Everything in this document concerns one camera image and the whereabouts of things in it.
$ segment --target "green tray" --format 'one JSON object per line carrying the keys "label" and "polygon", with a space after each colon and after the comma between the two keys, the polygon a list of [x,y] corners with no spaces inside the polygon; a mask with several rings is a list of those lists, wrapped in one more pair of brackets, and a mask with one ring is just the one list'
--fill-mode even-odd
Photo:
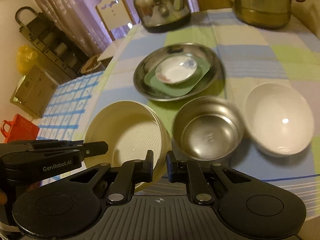
{"label": "green tray", "polygon": [[203,78],[203,76],[209,71],[210,64],[203,58],[194,57],[196,60],[198,67],[196,72],[192,75],[191,78],[186,80],[183,83],[169,85],[164,84],[156,78],[156,67],[149,71],[147,75],[144,77],[144,82],[147,86],[152,87],[166,95],[171,97],[181,97],[189,93],[194,86]]}

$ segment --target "table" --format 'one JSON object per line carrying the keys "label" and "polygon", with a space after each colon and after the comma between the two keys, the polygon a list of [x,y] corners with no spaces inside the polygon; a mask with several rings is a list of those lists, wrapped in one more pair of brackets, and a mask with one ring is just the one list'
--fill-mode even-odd
{"label": "table", "polygon": [[105,51],[101,53],[101,55],[98,58],[98,61],[103,61],[105,59],[113,57],[123,40],[124,38],[120,38],[111,42],[109,46],[105,49]]}
{"label": "table", "polygon": [[[215,82],[197,97],[226,97],[242,111],[244,98],[251,89],[265,82],[277,82],[294,87],[306,98],[315,118],[315,136],[307,149],[296,156],[273,158],[258,152],[247,137],[228,165],[295,193],[304,201],[308,218],[320,215],[320,103],[317,97],[320,41],[295,17],[278,31],[248,26],[237,20],[231,9],[194,13],[189,25],[168,33],[151,34],[141,25],[134,26],[96,86],[73,140],[84,137],[88,124],[101,109],[120,100],[134,100],[150,106],[172,135],[172,119],[188,100],[150,101],[135,90],[132,77],[145,56],[178,42],[209,46],[224,65],[224,87]],[[183,185],[172,186],[164,175],[144,193],[170,195],[183,194],[184,190]]]}

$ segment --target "stainless steel plate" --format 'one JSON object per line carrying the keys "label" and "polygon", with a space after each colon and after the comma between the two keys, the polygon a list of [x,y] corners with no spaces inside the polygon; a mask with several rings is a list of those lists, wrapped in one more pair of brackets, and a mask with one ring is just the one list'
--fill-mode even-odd
{"label": "stainless steel plate", "polygon": [[222,158],[241,142],[244,124],[232,102],[205,96],[186,103],[173,121],[173,138],[184,154],[198,161]]}
{"label": "stainless steel plate", "polygon": [[[145,75],[154,67],[157,67],[166,57],[173,54],[191,54],[194,57],[201,57],[206,59],[211,67],[204,77],[198,82],[197,85],[186,95],[181,97],[171,97],[162,92],[159,92],[144,83]],[[217,55],[207,46],[197,43],[177,43],[174,45],[166,46],[158,49],[147,57],[145,57],[133,75],[133,83],[139,93],[154,101],[174,101],[191,97],[209,87],[213,81],[221,73],[221,62]]]}

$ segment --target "white ceramic bowl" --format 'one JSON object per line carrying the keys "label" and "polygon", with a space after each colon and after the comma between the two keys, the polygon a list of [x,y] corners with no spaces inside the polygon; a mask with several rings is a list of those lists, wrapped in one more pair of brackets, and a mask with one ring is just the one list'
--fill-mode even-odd
{"label": "white ceramic bowl", "polygon": [[[163,175],[166,153],[171,140],[156,113],[144,104],[134,101],[115,102],[102,109],[92,120],[84,142],[105,141],[108,152],[85,159],[87,168],[102,162],[112,167],[121,166],[128,160],[144,160],[147,150],[153,150],[153,182]],[[148,183],[136,185],[136,191]]]}
{"label": "white ceramic bowl", "polygon": [[244,102],[244,121],[258,148],[282,157],[305,149],[314,133],[314,120],[305,98],[276,83],[254,88]]}
{"label": "white ceramic bowl", "polygon": [[197,69],[197,62],[187,55],[166,58],[156,68],[156,78],[166,84],[179,84],[188,80]]}

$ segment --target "red bag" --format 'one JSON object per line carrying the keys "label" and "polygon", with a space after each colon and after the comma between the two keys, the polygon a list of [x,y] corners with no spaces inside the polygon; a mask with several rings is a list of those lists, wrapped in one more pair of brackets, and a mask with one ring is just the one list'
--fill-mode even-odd
{"label": "red bag", "polygon": [[[6,124],[10,126],[8,131],[4,129]],[[4,143],[8,143],[18,140],[35,140],[39,132],[39,127],[21,115],[16,114],[12,121],[4,120],[2,122],[0,131],[5,137]]]}

